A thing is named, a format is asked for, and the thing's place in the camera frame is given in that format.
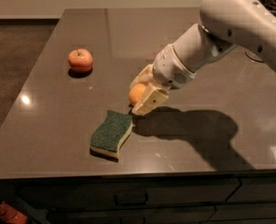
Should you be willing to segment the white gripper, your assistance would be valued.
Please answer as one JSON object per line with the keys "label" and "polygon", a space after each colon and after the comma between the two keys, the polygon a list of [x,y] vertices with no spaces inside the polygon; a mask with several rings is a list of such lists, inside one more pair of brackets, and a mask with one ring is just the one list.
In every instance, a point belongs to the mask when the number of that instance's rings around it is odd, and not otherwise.
{"label": "white gripper", "polygon": [[[150,113],[168,100],[169,88],[166,86],[182,89],[194,77],[195,74],[180,62],[173,45],[167,45],[158,53],[153,64],[147,65],[131,82],[130,89],[138,84],[146,85],[142,98],[132,107],[132,113],[137,116]],[[153,83],[154,79],[165,86]]]}

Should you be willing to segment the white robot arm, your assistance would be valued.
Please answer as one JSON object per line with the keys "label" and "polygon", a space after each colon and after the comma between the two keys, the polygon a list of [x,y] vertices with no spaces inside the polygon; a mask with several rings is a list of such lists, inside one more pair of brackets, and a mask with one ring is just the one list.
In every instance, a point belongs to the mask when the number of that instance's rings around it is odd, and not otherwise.
{"label": "white robot arm", "polygon": [[169,98],[169,91],[235,47],[244,47],[276,73],[276,17],[258,0],[202,0],[200,22],[158,53],[131,83],[145,85],[132,113],[144,116]]}

